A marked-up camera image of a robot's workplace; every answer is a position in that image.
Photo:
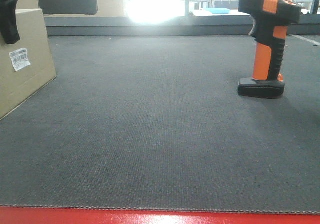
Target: rubber grip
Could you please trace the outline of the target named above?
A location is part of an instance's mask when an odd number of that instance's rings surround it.
[[[253,31],[257,41],[252,78],[259,81],[278,80],[286,46],[288,25],[282,20],[257,18]]]

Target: orange and black scanner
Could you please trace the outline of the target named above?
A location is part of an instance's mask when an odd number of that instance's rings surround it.
[[[274,99],[284,93],[280,69],[287,30],[299,22],[301,9],[293,0],[239,0],[239,12],[254,19],[249,35],[257,42],[252,78],[239,81],[239,95]]]

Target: blue object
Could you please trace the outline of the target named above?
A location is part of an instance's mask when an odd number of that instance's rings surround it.
[[[229,14],[230,10],[227,8],[203,8],[204,10],[211,12],[212,14]]]

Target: scanner base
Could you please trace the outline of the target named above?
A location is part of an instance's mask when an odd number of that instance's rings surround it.
[[[285,91],[285,83],[278,80],[254,80],[243,78],[239,81],[238,93],[240,96],[276,99]]]

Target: cardboard box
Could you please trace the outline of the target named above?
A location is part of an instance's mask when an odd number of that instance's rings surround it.
[[[124,17],[125,0],[96,0],[96,14],[49,14],[46,17]],[[17,9],[40,8],[39,0],[19,0]]]
[[[10,45],[0,35],[0,119],[57,76],[42,10],[17,10],[16,22],[21,40]]]
[[[38,0],[19,0],[16,9],[39,9]]]

